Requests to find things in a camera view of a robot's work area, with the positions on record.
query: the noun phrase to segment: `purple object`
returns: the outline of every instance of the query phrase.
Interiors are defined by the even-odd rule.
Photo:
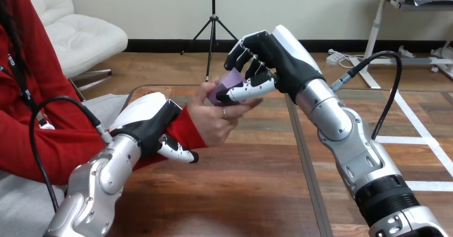
[[[232,88],[241,82],[246,83],[247,81],[244,79],[244,77],[241,75],[241,73],[238,72],[238,70],[233,68],[233,70],[231,70],[229,73],[222,76],[218,86],[211,93],[208,94],[209,101],[214,106],[239,105],[239,104],[245,102],[245,100],[233,101],[233,102],[219,102],[216,98],[216,95],[219,91]]]

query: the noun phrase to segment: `silver forearm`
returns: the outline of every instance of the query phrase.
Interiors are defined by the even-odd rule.
[[[447,236],[429,208],[421,206],[368,125],[323,80],[313,80],[296,103],[318,127],[339,174],[370,227],[371,237]]]
[[[66,199],[53,217],[45,237],[100,237],[112,226],[115,203],[141,156],[137,141],[117,135],[69,178]]]

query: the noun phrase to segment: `person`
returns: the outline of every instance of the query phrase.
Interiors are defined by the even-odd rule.
[[[9,54],[16,68],[11,67]],[[0,0],[0,66],[3,68],[0,72],[0,233],[12,237],[38,236],[50,222],[53,209],[29,141],[30,103],[21,96],[16,75],[25,79],[36,104],[55,96],[78,98],[63,75],[30,0]],[[201,84],[192,101],[166,128],[167,134],[188,149],[222,144],[237,126],[238,118],[261,102],[252,99],[243,105],[227,107],[224,115],[223,108],[204,105],[215,87],[215,81]],[[118,107],[106,103],[105,108]],[[67,185],[73,169],[86,163],[105,145],[73,104],[53,102],[42,113],[55,129],[41,129],[35,124],[38,152],[51,183]],[[152,155],[140,160],[134,169],[164,159],[159,154]],[[63,192],[57,196],[59,202],[64,198]]]

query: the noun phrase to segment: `desk leg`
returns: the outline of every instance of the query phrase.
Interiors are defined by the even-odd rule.
[[[387,0],[380,0],[380,2],[379,2],[378,12],[376,13],[376,18],[373,22],[373,27],[371,28],[370,38],[368,39],[368,45],[366,46],[364,58],[368,58],[369,56],[371,56],[373,54],[373,49],[374,49],[374,45],[376,44],[376,39],[378,38],[379,28],[380,28],[381,21],[382,21],[382,14],[384,12],[384,5],[386,2],[387,2]],[[359,61],[356,59],[352,62],[354,64],[354,66],[359,63]],[[361,70],[359,72],[359,74],[370,88],[372,88],[372,89],[381,88],[378,85],[378,83],[374,80],[374,78],[370,75],[370,73],[368,72],[368,66],[363,68],[363,70]]]
[[[451,53],[451,50],[448,49],[448,46],[450,45],[451,41],[445,42],[445,45],[443,48],[438,49],[440,52],[440,58],[442,59],[453,59],[453,54]],[[436,64],[438,69],[443,71],[448,77],[450,77],[453,80],[453,64]]]

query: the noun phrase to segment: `black baseboard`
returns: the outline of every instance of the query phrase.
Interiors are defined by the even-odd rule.
[[[300,40],[302,45],[310,53],[327,52],[333,49],[339,52],[364,52],[367,40]],[[232,39],[217,40],[214,52],[228,53],[235,45]],[[431,49],[438,49],[445,41],[376,41],[374,51],[393,50],[397,51],[401,45],[412,53],[430,53]],[[180,53],[181,51],[209,52],[209,40],[200,39],[192,42],[191,39],[130,39],[125,52],[139,53]]]

